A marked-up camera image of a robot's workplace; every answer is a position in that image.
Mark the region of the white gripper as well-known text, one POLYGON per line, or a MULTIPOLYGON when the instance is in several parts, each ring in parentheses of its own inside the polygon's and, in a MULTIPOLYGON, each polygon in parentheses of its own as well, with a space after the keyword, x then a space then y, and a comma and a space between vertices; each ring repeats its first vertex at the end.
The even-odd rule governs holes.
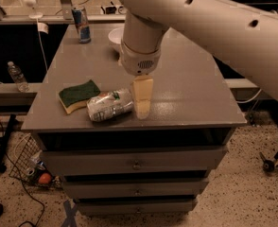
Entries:
POLYGON ((119 62, 129 74, 138 76, 131 84, 131 93, 136 116, 139 119, 145 119, 149 115, 153 78, 148 74, 156 69, 160 56, 161 50, 147 54, 139 53, 121 41, 119 62))

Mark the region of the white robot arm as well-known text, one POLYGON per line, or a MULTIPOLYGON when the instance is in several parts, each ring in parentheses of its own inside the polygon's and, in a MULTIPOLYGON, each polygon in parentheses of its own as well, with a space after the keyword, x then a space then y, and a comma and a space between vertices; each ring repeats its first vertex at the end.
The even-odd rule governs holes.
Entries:
POLYGON ((169 28, 278 101, 278 14, 231 0, 119 0, 127 10, 120 61, 134 76, 152 72, 169 28))

